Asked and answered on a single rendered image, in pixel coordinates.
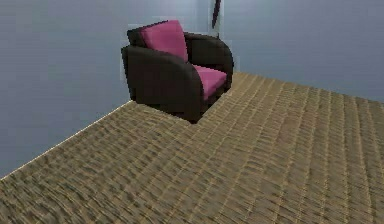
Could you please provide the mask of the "dark slanted pole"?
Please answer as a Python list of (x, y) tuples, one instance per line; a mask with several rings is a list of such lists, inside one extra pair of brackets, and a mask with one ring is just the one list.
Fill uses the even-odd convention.
[(214, 0), (211, 27), (214, 29), (219, 21), (221, 0)]

